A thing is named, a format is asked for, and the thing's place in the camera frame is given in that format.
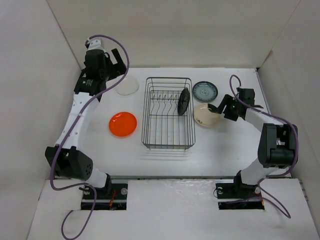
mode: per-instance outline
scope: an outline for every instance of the dish rack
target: dish rack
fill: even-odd
[[[178,115],[183,89],[192,94],[192,82],[185,77],[149,77],[146,79],[142,121],[142,143],[148,149],[191,148],[196,142],[194,102],[190,96],[187,110]]]

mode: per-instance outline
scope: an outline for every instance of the cream plate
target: cream plate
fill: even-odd
[[[212,128],[219,123],[221,114],[211,112],[208,103],[203,103],[195,107],[193,117],[199,125],[206,128]]]

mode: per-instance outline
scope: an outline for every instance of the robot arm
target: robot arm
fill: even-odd
[[[248,88],[237,88],[238,97],[247,105],[255,105],[255,91]],[[237,121],[238,117],[252,124],[261,132],[257,159],[246,169],[239,171],[227,186],[232,198],[248,198],[257,188],[258,182],[278,169],[285,169],[293,164],[296,140],[289,125],[247,108],[230,95],[225,95],[221,104],[215,107],[208,104],[213,113],[224,113],[224,117]]]
[[[72,108],[65,127],[55,146],[48,146],[45,150],[45,157],[50,166],[52,165],[58,146],[61,144],[84,104],[94,95],[105,90],[107,81],[125,73],[127,68],[118,50],[113,49],[112,53],[117,61],[116,64],[112,63],[110,55],[105,51],[100,38],[93,39],[88,45],[85,54],[85,69],[75,85]],[[84,140],[89,122],[100,100],[101,96],[94,99],[81,114],[79,121],[63,145],[54,171],[59,177],[79,179],[95,188],[105,189],[108,193],[111,190],[110,175],[99,171],[94,166],[93,161],[83,153]]]

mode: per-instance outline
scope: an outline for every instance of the cable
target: cable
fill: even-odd
[[[90,187],[90,188],[93,190],[93,193],[94,193],[94,199],[93,199],[93,203],[92,203],[92,208],[91,208],[91,210],[90,210],[90,213],[89,213],[89,215],[88,215],[88,217],[87,217],[87,219],[86,219],[86,221],[85,221],[85,223],[84,223],[81,231],[79,232],[79,234],[78,234],[77,236],[72,237],[72,238],[68,238],[68,237],[65,235],[65,233],[64,233],[64,225],[65,225],[65,222],[66,222],[68,216],[73,212],[73,210],[71,210],[71,211],[65,216],[65,218],[64,218],[64,220],[63,220],[63,222],[62,222],[62,225],[61,225],[61,234],[62,234],[63,238],[66,239],[66,240],[75,240],[75,239],[77,239],[77,238],[83,233],[83,231],[85,230],[85,228],[86,228],[86,226],[87,226],[87,224],[88,224],[88,222],[89,222],[89,219],[90,219],[90,217],[91,217],[91,215],[92,215],[92,213],[93,213],[93,211],[94,211],[94,209],[95,209],[95,205],[96,205],[96,201],[97,201],[97,191],[96,191],[96,189],[95,189],[92,185],[90,185],[90,184],[88,184],[88,183],[86,183],[86,182],[76,183],[76,184],[72,184],[72,185],[65,186],[65,187],[55,187],[55,185],[54,185],[55,167],[56,167],[56,163],[57,163],[57,159],[58,159],[59,153],[60,153],[63,145],[65,144],[66,140],[68,139],[69,135],[71,134],[72,130],[73,130],[74,127],[76,126],[77,122],[79,121],[82,113],[83,113],[84,110],[87,108],[87,106],[88,106],[94,99],[100,97],[102,94],[108,92],[109,90],[111,90],[111,89],[113,89],[115,86],[117,86],[117,85],[127,76],[128,71],[129,71],[129,67],[130,67],[129,56],[128,56],[128,53],[127,53],[125,47],[124,47],[120,42],[118,42],[116,39],[114,39],[114,38],[112,38],[112,37],[110,37],[110,36],[106,36],[106,35],[102,35],[102,34],[93,35],[93,36],[89,37],[89,38],[85,41],[85,45],[87,46],[88,42],[89,42],[91,39],[97,38],[97,37],[106,38],[106,39],[109,39],[109,40],[115,42],[116,44],[118,44],[118,45],[122,48],[122,50],[123,50],[123,52],[124,52],[124,54],[125,54],[126,61],[127,61],[127,67],[126,67],[126,71],[125,71],[124,75],[120,78],[119,81],[117,81],[115,84],[113,84],[112,86],[108,87],[107,89],[99,92],[97,95],[94,95],[92,98],[90,98],[90,99],[84,104],[84,106],[81,108],[78,116],[76,117],[76,119],[74,120],[73,124],[71,125],[70,129],[69,129],[69,130],[67,131],[67,133],[65,134],[65,137],[64,137],[63,140],[61,141],[61,144],[59,145],[59,147],[58,147],[58,149],[57,149],[57,151],[56,151],[56,153],[55,153],[55,155],[54,155],[54,158],[53,158],[53,161],[52,161],[52,165],[51,165],[51,170],[50,170],[50,185],[51,185],[51,187],[52,187],[53,190],[55,190],[55,191],[62,191],[62,190],[70,189],[70,188],[73,188],[73,187],[86,185],[86,186]]]
[[[246,104],[245,102],[241,101],[239,99],[239,97],[237,96],[236,92],[234,91],[233,89],[233,86],[232,86],[232,79],[236,78],[238,81],[239,81],[239,84],[240,84],[240,87],[241,87],[241,80],[240,78],[237,76],[237,75],[231,75],[230,79],[229,79],[229,85],[230,85],[230,89],[231,89],[231,92],[234,96],[234,98],[239,102],[241,103],[242,105],[244,105],[245,107],[249,108],[249,109],[252,109],[258,113],[261,113],[265,116],[268,116],[270,118],[274,118],[274,119],[277,119],[283,123],[286,123],[290,126],[290,128],[292,129],[293,131],[293,134],[294,134],[294,139],[295,139],[295,153],[294,153],[294,157],[293,157],[293,162],[292,162],[292,165],[291,167],[289,167],[289,169],[285,172],[285,173],[282,173],[282,174],[278,174],[278,175],[269,175],[269,176],[266,176],[266,178],[281,178],[281,177],[284,177],[286,176],[287,174],[290,174],[292,172],[292,170],[294,169],[294,167],[296,166],[297,162],[298,162],[298,155],[299,155],[299,140],[298,140],[298,133],[294,127],[294,125],[289,122],[288,120],[282,118],[282,117],[279,117],[279,116],[275,116],[275,115],[272,115],[272,114],[269,114],[267,112],[264,112],[264,111],[260,111],[259,109],[255,108],[255,107],[252,107],[248,104]],[[260,184],[261,182],[264,180],[265,178],[262,178],[258,181],[257,185],[258,187],[260,188],[261,191],[263,191],[265,194],[269,195],[271,198],[273,198],[283,209],[284,211],[278,207],[274,202],[272,202],[270,199],[268,198],[265,198],[265,197],[262,197],[262,196],[254,196],[254,197],[249,197],[249,198],[246,198],[246,199],[240,199],[240,200],[236,200],[236,201],[229,201],[228,203],[230,204],[233,204],[233,203],[241,203],[241,202],[246,202],[248,200],[253,200],[253,199],[263,199],[263,200],[266,200],[268,201],[269,203],[271,203],[276,209],[278,209],[281,213],[283,213],[284,216],[286,216],[288,219],[291,219],[291,215],[289,213],[289,211],[286,209],[286,207],[273,195],[271,195],[269,192],[267,192],[266,190],[264,190]]]

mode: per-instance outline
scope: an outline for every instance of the white plate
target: white plate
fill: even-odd
[[[212,128],[219,123],[221,114],[211,112],[208,103],[203,103],[194,108],[193,117],[199,125],[206,128]]]

